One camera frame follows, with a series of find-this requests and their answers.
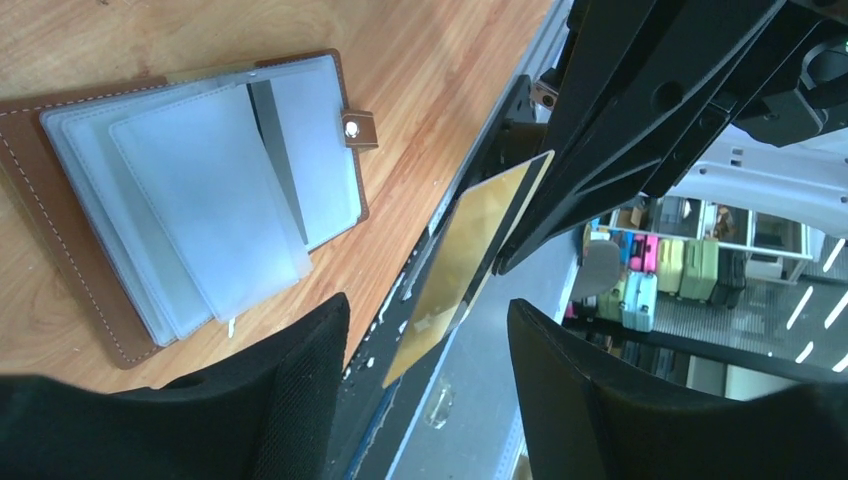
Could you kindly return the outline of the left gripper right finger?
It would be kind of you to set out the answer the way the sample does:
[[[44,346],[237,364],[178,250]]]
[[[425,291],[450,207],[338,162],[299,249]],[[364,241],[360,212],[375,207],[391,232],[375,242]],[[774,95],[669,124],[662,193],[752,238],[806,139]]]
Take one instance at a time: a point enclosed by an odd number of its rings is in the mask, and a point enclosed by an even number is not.
[[[748,401],[662,380],[568,332],[524,299],[508,339],[537,479],[843,479],[847,387]]]

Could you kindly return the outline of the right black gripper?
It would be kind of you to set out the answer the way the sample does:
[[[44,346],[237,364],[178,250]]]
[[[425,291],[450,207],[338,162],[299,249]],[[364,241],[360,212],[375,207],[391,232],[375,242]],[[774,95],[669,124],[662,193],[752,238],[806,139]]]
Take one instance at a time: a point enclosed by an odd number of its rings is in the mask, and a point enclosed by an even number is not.
[[[576,1],[540,150],[553,159],[493,270],[676,178],[735,127],[785,147],[847,125],[844,1]]]

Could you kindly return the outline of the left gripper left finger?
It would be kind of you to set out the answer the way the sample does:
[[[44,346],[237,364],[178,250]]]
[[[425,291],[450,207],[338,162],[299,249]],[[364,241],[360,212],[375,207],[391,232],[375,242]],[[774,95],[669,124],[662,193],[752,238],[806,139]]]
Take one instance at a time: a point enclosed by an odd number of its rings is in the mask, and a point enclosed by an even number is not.
[[[336,294],[293,325],[165,386],[113,394],[1,379],[5,479],[318,479],[350,308]]]

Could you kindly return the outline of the brown leather card holder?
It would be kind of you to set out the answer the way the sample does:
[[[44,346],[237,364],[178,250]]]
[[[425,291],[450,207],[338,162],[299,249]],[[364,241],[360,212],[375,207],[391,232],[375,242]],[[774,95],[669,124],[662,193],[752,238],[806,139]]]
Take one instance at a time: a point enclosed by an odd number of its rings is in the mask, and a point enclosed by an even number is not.
[[[5,100],[1,162],[112,362],[295,285],[378,144],[324,49]]]

